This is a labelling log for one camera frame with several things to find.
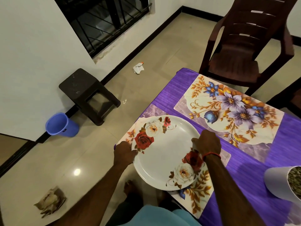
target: crumpled paper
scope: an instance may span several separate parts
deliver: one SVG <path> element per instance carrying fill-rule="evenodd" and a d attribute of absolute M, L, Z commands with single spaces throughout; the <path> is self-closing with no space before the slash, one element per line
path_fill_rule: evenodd
<path fill-rule="evenodd" d="M 133 67 L 133 71 L 134 71 L 136 74 L 140 74 L 140 72 L 141 72 L 142 70 L 144 70 L 142 64 L 143 64 L 143 62 L 138 63 L 138 64 L 136 64 L 136 65 Z"/>
<path fill-rule="evenodd" d="M 50 215 L 57 211 L 66 201 L 66 196 L 61 189 L 56 186 L 53 189 L 48 190 L 48 192 L 41 198 L 41 200 L 34 204 L 39 210 L 42 210 L 42 218 Z"/>

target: purple tablecloth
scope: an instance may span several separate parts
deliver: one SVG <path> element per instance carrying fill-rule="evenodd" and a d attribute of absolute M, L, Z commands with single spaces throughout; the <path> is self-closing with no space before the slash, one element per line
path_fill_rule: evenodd
<path fill-rule="evenodd" d="M 182 68 L 152 104 L 170 115 L 187 120 L 201 132 L 204 129 L 202 126 L 173 109 L 197 76 L 197 72 Z M 301 120 L 288 114 L 284 115 L 265 163 L 252 158 L 225 140 L 221 139 L 221 144 L 222 148 L 231 154 L 228 171 L 265 223 L 270 226 L 284 226 L 291 202 L 273 196 L 264 185 L 263 175 L 270 167 L 301 165 Z M 199 222 L 203 226 L 222 226 L 214 193 Z"/>

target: white wall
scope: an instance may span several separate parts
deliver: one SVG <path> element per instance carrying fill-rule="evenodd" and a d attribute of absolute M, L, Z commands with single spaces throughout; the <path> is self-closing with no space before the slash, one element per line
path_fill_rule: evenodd
<path fill-rule="evenodd" d="M 234 0 L 183 0 L 184 6 L 225 16 Z M 298 0 L 288 16 L 288 29 L 291 35 L 301 37 L 301 0 Z"/>
<path fill-rule="evenodd" d="M 124 33 L 95 64 L 54 0 L 0 0 L 0 133 L 35 141 L 50 116 L 73 106 L 59 83 L 78 68 L 102 80 L 182 2 L 155 0 L 155 13 Z"/>

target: white container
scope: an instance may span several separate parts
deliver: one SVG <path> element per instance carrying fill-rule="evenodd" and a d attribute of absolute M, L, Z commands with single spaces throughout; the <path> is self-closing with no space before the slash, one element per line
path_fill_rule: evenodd
<path fill-rule="evenodd" d="M 264 182 L 268 190 L 276 197 L 294 202 L 301 207 L 301 199 L 294 194 L 288 183 L 288 173 L 292 168 L 294 167 L 269 168 L 264 173 Z"/>

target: red rose print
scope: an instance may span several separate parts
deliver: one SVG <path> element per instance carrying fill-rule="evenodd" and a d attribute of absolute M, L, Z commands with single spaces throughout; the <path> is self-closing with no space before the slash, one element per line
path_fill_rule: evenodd
<path fill-rule="evenodd" d="M 182 158 L 182 162 L 190 164 L 193 171 L 198 172 L 202 166 L 203 160 L 198 151 L 191 151 Z"/>
<path fill-rule="evenodd" d="M 140 148 L 141 150 L 145 150 L 148 148 L 151 143 L 154 141 L 153 137 L 148 137 L 144 131 L 137 134 L 135 137 L 135 141 L 137 144 L 137 148 Z"/>
<path fill-rule="evenodd" d="M 164 126 L 168 127 L 170 125 L 170 119 L 168 117 L 165 117 L 164 119 Z"/>

